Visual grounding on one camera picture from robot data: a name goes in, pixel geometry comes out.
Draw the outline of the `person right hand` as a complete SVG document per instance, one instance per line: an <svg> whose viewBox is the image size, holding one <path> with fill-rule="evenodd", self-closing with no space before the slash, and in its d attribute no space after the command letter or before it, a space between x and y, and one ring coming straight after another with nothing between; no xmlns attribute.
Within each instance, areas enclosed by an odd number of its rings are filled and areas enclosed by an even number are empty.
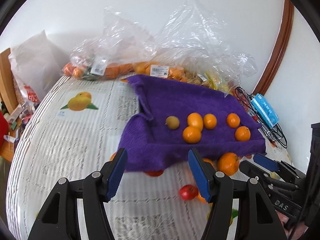
<svg viewBox="0 0 320 240"><path fill-rule="evenodd" d="M282 226L284 227L284 225L288 222L289 218L286 217L285 215L279 213L278 211L276 211L276 213L279 217L279 220L282 223ZM291 239L292 240L299 239L300 237L303 236L303 234L306 232L307 229L308 229L308 227L304 223L299 223ZM291 228L289 231L284 229L287 238L289 238L292 230L293 230L293 228Z"/></svg>

